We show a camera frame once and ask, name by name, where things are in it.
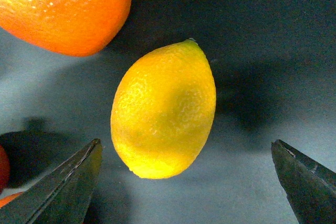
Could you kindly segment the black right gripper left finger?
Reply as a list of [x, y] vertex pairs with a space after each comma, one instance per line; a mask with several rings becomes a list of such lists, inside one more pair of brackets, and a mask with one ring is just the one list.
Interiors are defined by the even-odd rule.
[[94, 139], [4, 205], [1, 223], [83, 223], [101, 160], [101, 141]]

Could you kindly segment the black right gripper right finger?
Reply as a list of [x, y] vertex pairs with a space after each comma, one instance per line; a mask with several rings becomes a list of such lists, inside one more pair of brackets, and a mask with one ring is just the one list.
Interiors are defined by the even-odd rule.
[[335, 223], [335, 172], [282, 140], [271, 144], [279, 182], [299, 223]]

